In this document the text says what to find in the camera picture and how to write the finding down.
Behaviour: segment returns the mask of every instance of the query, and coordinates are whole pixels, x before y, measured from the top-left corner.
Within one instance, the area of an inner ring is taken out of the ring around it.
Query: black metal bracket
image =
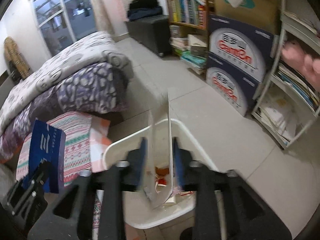
[[[13,185],[3,200],[8,216],[25,235],[48,205],[44,199],[42,185],[49,177],[50,168],[51,163],[47,161],[40,163],[35,174],[27,181],[27,190],[22,186],[26,182],[24,178]]]
[[[189,151],[179,148],[177,138],[173,140],[173,154],[179,185],[185,191],[196,191],[192,239],[221,239],[215,195],[215,190],[220,190],[224,203],[227,239],[292,240],[286,225],[236,171],[220,173],[210,170],[202,163],[194,161]]]
[[[97,190],[104,190],[98,239],[125,240],[123,191],[140,184],[147,141],[130,151],[126,160],[107,171],[82,171],[65,192],[44,211],[28,234],[28,240],[87,240],[92,238],[92,220]]]

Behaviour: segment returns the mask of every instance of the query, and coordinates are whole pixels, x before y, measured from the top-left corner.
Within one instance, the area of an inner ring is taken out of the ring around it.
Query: bed
[[[64,49],[9,93],[0,110],[0,163],[20,152],[36,118],[47,122],[70,111],[126,110],[132,77],[131,61],[107,32]]]

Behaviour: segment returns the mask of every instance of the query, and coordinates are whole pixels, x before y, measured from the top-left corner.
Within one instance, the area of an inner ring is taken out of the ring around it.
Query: bolt
[[[198,167],[201,167],[201,163],[198,162],[198,161],[191,161],[191,162],[189,163],[189,166],[190,166],[191,168],[198,168]]]
[[[128,161],[118,161],[116,166],[118,168],[125,168],[128,167],[130,165],[130,163]]]

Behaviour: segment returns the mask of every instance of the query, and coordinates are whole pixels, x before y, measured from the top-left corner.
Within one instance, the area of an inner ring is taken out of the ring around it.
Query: stack of books
[[[170,44],[172,47],[178,49],[182,52],[188,50],[188,38],[170,38]]]
[[[193,24],[205,28],[204,0],[168,0],[170,21]]]
[[[204,70],[206,65],[206,57],[205,56],[195,56],[191,55],[190,51],[187,50],[182,53],[180,59],[188,62],[193,68],[197,70]]]
[[[311,109],[317,110],[320,103],[320,94],[309,84],[304,76],[283,61],[279,64],[277,76],[301,95]]]
[[[258,113],[262,122],[270,126],[286,145],[295,137],[298,115],[286,93],[277,86],[268,90]]]

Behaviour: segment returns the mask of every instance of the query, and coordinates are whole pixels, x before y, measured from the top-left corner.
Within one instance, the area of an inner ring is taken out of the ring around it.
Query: glass door
[[[63,0],[77,40],[97,31],[90,0]]]
[[[32,0],[38,28],[52,56],[73,43],[60,0]]]
[[[52,56],[97,31],[90,0],[32,0],[32,4]]]

